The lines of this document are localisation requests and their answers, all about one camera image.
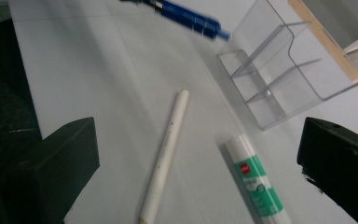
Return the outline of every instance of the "white table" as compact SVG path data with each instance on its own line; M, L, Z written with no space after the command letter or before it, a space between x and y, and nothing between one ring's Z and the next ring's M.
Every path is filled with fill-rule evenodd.
M214 15L230 32L250 6L241 0L174 2ZM288 20L297 20L285 1L273 2ZM138 223L182 88L190 91L190 101L156 223L257 223L222 147L241 133L254 143L294 223L355 223L305 180L296 154L306 116L358 133L358 90L262 132L217 64L224 42L193 34L147 6L118 0L11 0L9 5L42 135L95 118L101 168L65 223Z

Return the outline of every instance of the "glue stick label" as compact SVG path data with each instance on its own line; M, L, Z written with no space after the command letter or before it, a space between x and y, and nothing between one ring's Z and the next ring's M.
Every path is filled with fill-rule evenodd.
M257 156L235 164L243 183L251 196L258 215L268 217L283 210L274 188L269 183L266 172Z

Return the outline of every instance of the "white pencil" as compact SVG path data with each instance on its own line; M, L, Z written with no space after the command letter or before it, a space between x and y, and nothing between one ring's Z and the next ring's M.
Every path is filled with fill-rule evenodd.
M175 106L171 114L170 123L164 136L158 160L147 189L144 207L141 212L141 220L139 224L153 224L158 210L159 199L165 185L165 179L170 168L173 150L175 148L176 139L178 137L182 119L185 114L188 91L182 90L176 97Z

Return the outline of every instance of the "green label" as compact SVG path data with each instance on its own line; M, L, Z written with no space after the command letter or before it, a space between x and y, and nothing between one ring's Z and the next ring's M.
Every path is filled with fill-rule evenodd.
M235 164L235 167L237 167L237 171L242 178L266 175L266 172L261 166L260 160L257 158L257 156L253 156L244 161L240 161Z
M266 189L263 185L259 185L256 191L248 192L258 215L261 217L272 216L283 210L283 206L273 188Z

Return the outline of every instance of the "gray wall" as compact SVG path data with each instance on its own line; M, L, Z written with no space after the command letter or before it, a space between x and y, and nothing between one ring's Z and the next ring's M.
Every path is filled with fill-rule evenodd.
M358 39L358 0L303 0L344 49Z

